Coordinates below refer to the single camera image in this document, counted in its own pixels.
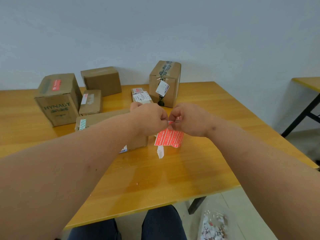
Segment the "cardboard box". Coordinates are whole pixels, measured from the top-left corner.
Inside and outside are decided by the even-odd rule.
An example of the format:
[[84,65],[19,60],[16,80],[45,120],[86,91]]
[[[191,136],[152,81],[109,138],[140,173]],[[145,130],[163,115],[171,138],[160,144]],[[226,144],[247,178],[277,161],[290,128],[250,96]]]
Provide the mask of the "cardboard box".
[[102,97],[122,92],[118,71],[113,67],[103,67],[81,71],[87,90],[101,90]]
[[142,104],[153,103],[148,92],[144,91],[142,88],[132,88],[131,98],[133,102],[140,102]]
[[102,113],[101,90],[86,90],[79,109],[80,116]]
[[45,76],[34,96],[52,126],[75,123],[81,98],[74,73]]
[[149,94],[155,103],[160,106],[174,107],[178,95],[180,73],[180,63],[163,60],[158,62],[149,76]]
[[[81,131],[85,128],[90,127],[91,125],[97,124],[113,116],[122,115],[129,112],[130,112],[130,109],[121,109],[121,110],[115,110],[115,111],[106,112],[106,113],[96,113],[96,114],[78,117],[77,122],[75,124],[75,131]],[[131,151],[140,147],[146,147],[147,145],[148,145],[148,136],[136,136],[122,149],[121,152]]]

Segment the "metal frame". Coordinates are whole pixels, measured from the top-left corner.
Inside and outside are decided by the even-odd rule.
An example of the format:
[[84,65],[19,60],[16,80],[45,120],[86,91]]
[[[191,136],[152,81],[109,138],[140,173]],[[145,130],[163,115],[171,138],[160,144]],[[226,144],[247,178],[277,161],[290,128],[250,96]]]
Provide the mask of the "metal frame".
[[286,137],[287,135],[290,134],[290,132],[296,128],[298,124],[306,117],[308,116],[309,118],[313,119],[314,121],[317,121],[320,123],[320,114],[317,116],[311,111],[320,103],[320,94],[316,96],[316,98],[302,111],[302,113],[291,123],[291,125],[288,126],[288,128],[281,134],[282,137]]
[[205,200],[206,196],[196,198],[193,200],[191,206],[188,209],[189,215],[192,215],[195,213],[195,211],[198,209],[198,207],[201,205],[201,203]]

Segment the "tile floor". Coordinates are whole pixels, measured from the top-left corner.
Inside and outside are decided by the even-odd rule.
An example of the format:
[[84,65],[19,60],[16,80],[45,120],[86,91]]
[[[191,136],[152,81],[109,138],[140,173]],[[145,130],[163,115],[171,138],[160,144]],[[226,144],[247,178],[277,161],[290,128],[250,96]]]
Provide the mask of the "tile floor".
[[[310,130],[291,133],[287,140],[312,160],[320,160],[320,130]],[[234,239],[236,240],[277,240],[258,212],[254,209],[244,190],[236,188],[223,193],[207,197],[207,201],[214,206],[222,206],[233,214]],[[188,240],[196,240],[200,217],[204,203],[193,214],[188,214],[188,207],[192,201],[174,204],[181,219]],[[116,218],[123,240],[140,240],[141,225],[146,211]],[[63,231],[61,240],[66,240],[70,230]]]

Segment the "wooden table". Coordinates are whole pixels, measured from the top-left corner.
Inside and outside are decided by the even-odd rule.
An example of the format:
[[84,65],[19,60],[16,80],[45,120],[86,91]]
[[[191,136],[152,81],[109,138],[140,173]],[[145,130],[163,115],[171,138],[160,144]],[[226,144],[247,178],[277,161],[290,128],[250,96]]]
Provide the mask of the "wooden table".
[[[104,97],[103,110],[129,108],[130,89]],[[0,156],[74,132],[75,124],[52,128],[33,100],[34,90],[0,91]],[[177,103],[198,104],[241,126],[266,143],[318,166],[215,82],[181,83]],[[154,137],[144,148],[119,154],[66,228],[198,198],[239,186],[219,150],[207,138],[185,135],[182,146],[165,146],[158,158]]]
[[295,77],[292,81],[319,92],[319,94],[281,134],[283,137],[289,135],[306,116],[320,123],[320,114],[317,116],[312,113],[312,110],[320,103],[320,77]]

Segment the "trousers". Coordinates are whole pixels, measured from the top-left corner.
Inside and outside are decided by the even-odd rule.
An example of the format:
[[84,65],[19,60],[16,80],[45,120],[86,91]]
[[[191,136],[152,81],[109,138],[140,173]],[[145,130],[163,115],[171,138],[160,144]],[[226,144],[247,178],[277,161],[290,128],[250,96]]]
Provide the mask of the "trousers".
[[[115,219],[71,230],[68,240],[121,240]],[[148,210],[142,223],[141,240],[187,240],[181,218],[173,205]]]

